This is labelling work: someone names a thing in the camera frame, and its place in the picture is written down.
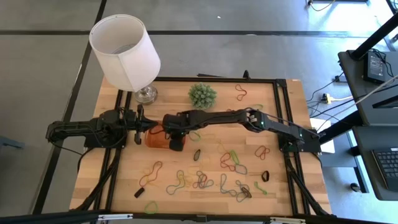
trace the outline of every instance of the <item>gray floor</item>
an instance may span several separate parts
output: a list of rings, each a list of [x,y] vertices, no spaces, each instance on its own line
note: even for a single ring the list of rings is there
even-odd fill
[[[100,0],[3,0],[0,30],[89,30],[99,5]],[[315,12],[305,7],[305,1],[289,0],[108,0],[104,16],[132,14],[141,18],[148,30],[351,31],[364,36],[385,22],[379,15],[385,19],[386,14],[379,9],[386,9],[379,1],[337,3],[328,10]],[[337,53],[355,49],[365,40],[209,35],[157,35],[151,39],[162,61],[161,76],[207,73],[241,77],[247,69],[256,78],[301,79],[307,98],[341,73]],[[87,40],[85,35],[0,35],[0,136],[26,143],[23,150],[0,150],[0,216],[31,211],[50,152],[45,131],[49,123],[62,118]],[[384,42],[377,48],[387,50]],[[102,76],[95,56],[91,55],[72,120],[91,118]],[[344,84],[334,84],[316,97],[322,93],[340,98],[348,96],[349,89]],[[320,105],[319,109],[328,107]],[[69,139],[65,147],[81,152],[82,142]],[[77,155],[62,152],[44,212],[68,209],[77,160]],[[334,214],[380,222],[398,220],[393,212],[397,202],[381,202],[372,192],[357,194],[346,187],[356,182],[353,170],[323,171]]]

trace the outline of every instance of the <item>green plant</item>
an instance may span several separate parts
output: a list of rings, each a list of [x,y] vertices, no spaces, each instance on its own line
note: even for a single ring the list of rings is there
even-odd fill
[[[199,110],[207,109],[216,103],[217,92],[209,85],[194,84],[188,92],[192,106]]]

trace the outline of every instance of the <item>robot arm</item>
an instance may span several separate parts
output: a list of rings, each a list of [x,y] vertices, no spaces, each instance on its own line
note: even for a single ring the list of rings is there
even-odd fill
[[[318,141],[318,136],[298,126],[288,126],[273,121],[268,115],[261,111],[247,108],[237,111],[212,112],[202,110],[189,110],[173,114],[166,114],[163,118],[163,128],[169,135],[169,148],[175,151],[183,149],[182,139],[190,131],[205,128],[209,124],[242,124],[247,130],[260,133],[272,131],[280,134],[288,140],[291,145],[297,146],[296,151],[303,151],[304,144]],[[46,138],[50,142],[65,139],[69,136],[86,137],[85,147],[121,147],[127,136],[127,131],[135,130],[134,141],[141,143],[140,133],[155,126],[158,122],[149,120],[144,116],[142,105],[138,106],[137,112],[133,110],[109,110],[102,113],[98,118],[83,122],[61,122],[56,121],[49,125]],[[313,152],[319,152],[318,144]]]
[[[288,126],[270,120],[265,113],[251,108],[237,111],[207,113],[202,110],[190,110],[167,114],[163,118],[163,127],[170,136],[170,148],[175,151],[182,150],[182,139],[190,131],[204,128],[209,124],[242,124],[247,130],[260,133],[272,131],[283,135],[289,142],[297,146],[304,144],[304,136],[308,132],[298,126]]]

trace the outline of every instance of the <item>wooden tabletop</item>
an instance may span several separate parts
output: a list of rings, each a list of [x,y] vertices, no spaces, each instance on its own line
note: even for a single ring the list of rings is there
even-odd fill
[[[155,103],[144,106],[145,116],[153,120],[162,120],[164,114],[176,114],[179,111],[192,110],[188,91],[192,82],[154,82],[159,95]],[[207,111],[238,110],[251,107],[276,116],[274,92],[271,84],[266,83],[241,83],[248,94],[242,101],[236,96],[241,92],[235,90],[235,83],[206,83],[217,91],[216,105]],[[294,122],[310,127],[307,106],[301,81],[287,80],[290,104]],[[102,112],[114,108],[117,89],[106,80],[103,81],[95,108],[94,117]],[[281,105],[286,118],[283,97]],[[135,99],[131,100],[131,109],[136,110]],[[291,215],[292,209],[287,185],[286,170],[282,153],[279,151],[277,135],[268,131],[252,133],[239,124],[212,125],[198,131],[200,141],[187,138],[184,150],[175,152],[169,149],[149,148],[145,144],[136,145],[133,141],[134,131],[128,136],[127,146],[122,150],[116,186],[114,190],[112,211],[115,212],[143,212],[144,207],[151,201],[158,205],[158,213],[179,214],[217,214],[217,215]],[[264,145],[271,151],[266,154],[265,160],[254,155],[255,150]],[[245,165],[247,175],[231,172],[228,168],[220,166],[220,158],[226,150],[235,150],[239,162]],[[201,150],[198,161],[193,160],[197,149]],[[314,198],[324,210],[331,212],[330,204],[323,180],[322,169],[314,155],[301,153],[305,184]],[[79,206],[85,197],[93,190],[100,175],[104,149],[94,149],[82,160],[80,171],[76,180],[70,208]],[[145,192],[135,198],[134,194],[140,189],[139,180],[143,175],[151,172],[156,161],[162,161],[157,179],[148,183]],[[177,171],[185,173],[186,185],[178,189],[174,195],[166,193],[168,185],[178,185]],[[201,170],[214,181],[214,185],[205,189],[193,188],[192,184],[198,180],[197,171]],[[261,174],[268,170],[268,182],[261,180]],[[240,192],[236,180],[248,184],[252,198],[245,198],[238,203],[236,197],[220,193],[221,175],[226,174],[227,181],[224,189],[234,189]],[[258,181],[259,186],[267,191],[264,195],[254,187]],[[104,208],[108,187],[104,188],[101,208]],[[302,210],[300,191],[296,186],[298,210]]]

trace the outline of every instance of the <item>table lamp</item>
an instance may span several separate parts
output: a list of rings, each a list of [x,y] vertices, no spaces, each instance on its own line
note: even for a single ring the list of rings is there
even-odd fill
[[[156,100],[157,90],[150,83],[159,73],[160,58],[138,18],[106,17],[92,28],[89,40],[110,84],[133,91],[141,104]]]

